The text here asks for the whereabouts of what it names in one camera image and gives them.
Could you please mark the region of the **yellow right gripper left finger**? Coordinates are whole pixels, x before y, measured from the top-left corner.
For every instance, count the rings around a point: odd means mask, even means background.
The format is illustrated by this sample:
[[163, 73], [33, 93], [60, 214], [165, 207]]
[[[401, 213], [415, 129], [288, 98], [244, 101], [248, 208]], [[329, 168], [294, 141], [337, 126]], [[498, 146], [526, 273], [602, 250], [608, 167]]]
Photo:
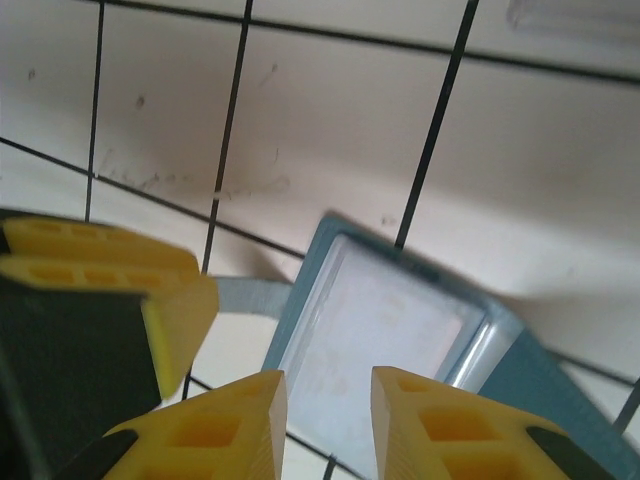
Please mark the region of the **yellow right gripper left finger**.
[[138, 439], [107, 479], [279, 479], [284, 372], [268, 370], [113, 427]]

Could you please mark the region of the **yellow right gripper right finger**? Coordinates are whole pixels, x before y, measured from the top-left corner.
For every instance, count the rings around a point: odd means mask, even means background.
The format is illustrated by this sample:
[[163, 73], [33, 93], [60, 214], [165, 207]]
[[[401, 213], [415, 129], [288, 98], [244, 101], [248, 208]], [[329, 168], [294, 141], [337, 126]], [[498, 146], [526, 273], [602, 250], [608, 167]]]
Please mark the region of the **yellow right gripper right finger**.
[[551, 421], [391, 366], [371, 374], [381, 479], [610, 479]]

